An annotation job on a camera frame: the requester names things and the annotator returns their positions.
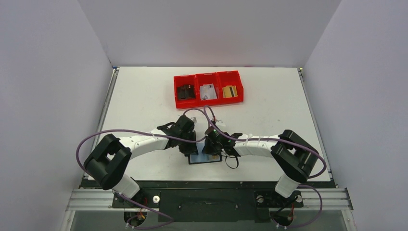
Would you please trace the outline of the black leather card holder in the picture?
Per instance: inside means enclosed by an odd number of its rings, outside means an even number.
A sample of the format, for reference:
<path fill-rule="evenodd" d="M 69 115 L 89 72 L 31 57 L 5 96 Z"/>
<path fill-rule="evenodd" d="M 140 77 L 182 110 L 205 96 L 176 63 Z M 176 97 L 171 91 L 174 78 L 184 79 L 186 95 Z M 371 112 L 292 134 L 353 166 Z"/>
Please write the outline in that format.
<path fill-rule="evenodd" d="M 208 155 L 209 154 L 204 154 L 202 152 L 202 150 L 204 148 L 204 143 L 203 142 L 196 143 L 196 147 L 197 147 L 198 154 L 191 154 L 191 155 L 188 156 L 188 164 L 189 165 L 220 162 L 220 161 L 216 161 L 216 162 L 208 161 Z"/>

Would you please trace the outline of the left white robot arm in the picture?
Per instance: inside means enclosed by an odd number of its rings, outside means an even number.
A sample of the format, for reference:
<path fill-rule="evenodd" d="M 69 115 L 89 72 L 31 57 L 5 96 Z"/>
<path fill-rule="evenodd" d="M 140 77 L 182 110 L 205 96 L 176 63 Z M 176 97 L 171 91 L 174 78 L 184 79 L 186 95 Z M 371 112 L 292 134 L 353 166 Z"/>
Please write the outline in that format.
<path fill-rule="evenodd" d="M 181 115 L 176 122 L 158 126 L 151 132 L 118 138 L 105 135 L 85 160 L 85 171 L 104 190 L 113 190 L 125 198 L 132 207 L 143 202 L 141 187 L 125 174 L 129 161 L 153 151 L 178 147 L 186 155 L 198 154 L 195 120 Z"/>

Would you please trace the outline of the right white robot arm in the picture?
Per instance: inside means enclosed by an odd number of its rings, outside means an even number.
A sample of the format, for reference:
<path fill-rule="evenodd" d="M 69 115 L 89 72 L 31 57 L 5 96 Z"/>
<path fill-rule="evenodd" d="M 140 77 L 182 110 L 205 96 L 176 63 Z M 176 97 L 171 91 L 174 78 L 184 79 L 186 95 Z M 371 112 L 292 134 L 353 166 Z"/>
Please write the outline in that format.
<path fill-rule="evenodd" d="M 283 171 L 271 199 L 277 205 L 286 204 L 294 190 L 311 178 L 312 170 L 319 159 L 315 148 L 294 131 L 286 129 L 277 136 L 251 136 L 243 133 L 222 133 L 216 127 L 205 131 L 203 153 L 216 155 L 224 152 L 228 156 L 261 156 L 273 158 Z"/>

